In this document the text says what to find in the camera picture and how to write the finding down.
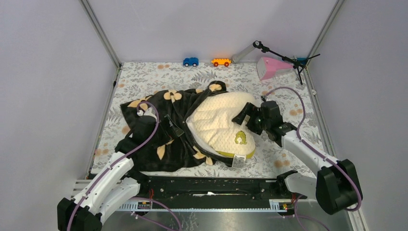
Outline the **black floral plush pillowcase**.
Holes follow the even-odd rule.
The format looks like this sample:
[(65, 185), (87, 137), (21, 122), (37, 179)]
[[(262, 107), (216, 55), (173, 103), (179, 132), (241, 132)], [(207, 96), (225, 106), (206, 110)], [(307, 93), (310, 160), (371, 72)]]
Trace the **black floral plush pillowcase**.
[(142, 164), (136, 169), (147, 172), (173, 172), (183, 167), (196, 167), (202, 163), (212, 165), (217, 161), (231, 167), (232, 159), (211, 154), (199, 147), (186, 123), (186, 119), (207, 97), (221, 93), (227, 93), (225, 83), (212, 81), (204, 90), (162, 90), (121, 104), (120, 109), (128, 127), (130, 122), (139, 117), (137, 111), (142, 104), (147, 104), (154, 109), (155, 115), (160, 118), (170, 115), (179, 123), (185, 123), (184, 135), (156, 148), (138, 152), (135, 158), (140, 159)]

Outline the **white quilted pillow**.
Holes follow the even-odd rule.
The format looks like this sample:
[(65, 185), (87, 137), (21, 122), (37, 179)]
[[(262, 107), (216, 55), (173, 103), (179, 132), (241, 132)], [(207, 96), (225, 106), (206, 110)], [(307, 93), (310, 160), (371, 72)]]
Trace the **white quilted pillow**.
[[(247, 121), (242, 125), (231, 120), (245, 106), (252, 103), (259, 106), (253, 95), (247, 92), (227, 92), (207, 97), (186, 119), (199, 147), (220, 157), (233, 158), (235, 154), (253, 157), (256, 145), (253, 133), (247, 128)], [(246, 145), (236, 144), (235, 135), (238, 131), (246, 134)]]

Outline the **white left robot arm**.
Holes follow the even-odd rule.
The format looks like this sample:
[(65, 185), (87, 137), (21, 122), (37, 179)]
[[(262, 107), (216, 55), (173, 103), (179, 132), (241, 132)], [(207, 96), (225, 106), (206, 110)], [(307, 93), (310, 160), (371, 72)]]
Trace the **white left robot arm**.
[(148, 176), (136, 169), (142, 161), (135, 155), (184, 135), (185, 123), (169, 115), (163, 118), (143, 115), (137, 122), (135, 130), (118, 143), (102, 171), (74, 197), (58, 203), (58, 230), (100, 231), (105, 221), (130, 198), (153, 195)]

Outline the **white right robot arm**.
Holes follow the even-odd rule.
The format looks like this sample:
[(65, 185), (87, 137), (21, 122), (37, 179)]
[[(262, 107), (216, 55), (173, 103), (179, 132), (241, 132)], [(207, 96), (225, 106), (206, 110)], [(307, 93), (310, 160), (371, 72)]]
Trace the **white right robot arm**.
[(263, 102), (260, 107), (247, 103), (232, 121), (238, 125), (245, 122), (255, 134), (265, 132), (271, 141), (294, 154), (315, 175), (311, 178), (297, 172), (285, 173), (283, 181), (276, 185), (278, 196), (302, 194), (316, 200), (329, 215), (359, 209), (363, 196), (355, 165), (348, 159), (340, 161), (318, 151), (301, 137), (298, 128), (283, 121), (275, 101)]

